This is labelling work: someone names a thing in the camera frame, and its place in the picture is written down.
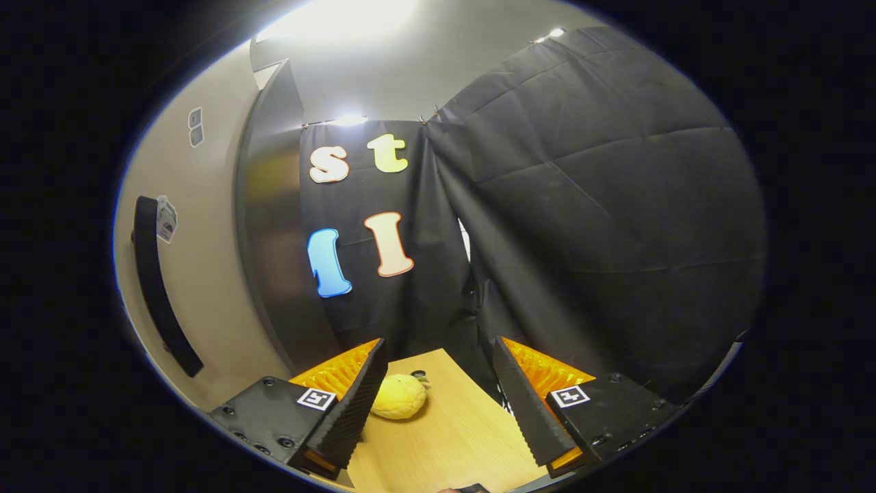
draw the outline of yellow letter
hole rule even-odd
[[[350,174],[347,163],[338,158],[347,157],[347,151],[341,146],[320,147],[310,154],[310,177],[314,182],[340,182]]]
[[[401,214],[398,212],[384,212],[365,220],[365,227],[374,233],[374,240],[378,244],[378,274],[383,277],[399,275],[413,268],[413,261],[407,258],[401,247],[397,226],[400,220]]]
[[[405,141],[396,140],[391,133],[385,133],[368,143],[374,149],[374,164],[384,173],[398,173],[407,168],[407,159],[395,159],[395,150],[404,149]]]

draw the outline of wooden table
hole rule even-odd
[[[438,493],[476,482],[505,493],[547,474],[535,465],[517,421],[443,349],[389,364],[388,375],[424,370],[428,399],[415,416],[370,414],[347,468],[358,493]]]

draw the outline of ceiling light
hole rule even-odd
[[[330,125],[359,125],[365,123],[366,121],[368,121],[368,117],[345,115],[338,118],[337,120],[329,120],[326,123]]]

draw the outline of letter s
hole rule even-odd
[[[350,166],[343,159],[347,151],[341,146],[320,147],[310,154],[310,177],[314,182],[340,182],[350,174]]]

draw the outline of foam letter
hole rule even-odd
[[[310,269],[320,282],[316,292],[324,298],[343,295],[353,289],[353,285],[341,273],[341,264],[337,261],[335,249],[336,240],[337,230],[321,229],[311,234],[307,241]]]
[[[407,168],[407,159],[395,159],[395,150],[404,149],[405,141],[396,140],[391,133],[385,133],[372,140],[367,146],[374,149],[374,164],[384,173],[398,173]]]
[[[350,166],[342,159],[347,151],[341,146],[320,147],[310,154],[310,177],[314,182],[340,182],[350,174]]]
[[[399,275],[413,268],[413,261],[407,258],[401,247],[397,226],[400,220],[401,214],[398,212],[384,212],[365,220],[365,227],[374,233],[374,240],[378,244],[378,274],[383,277]]]

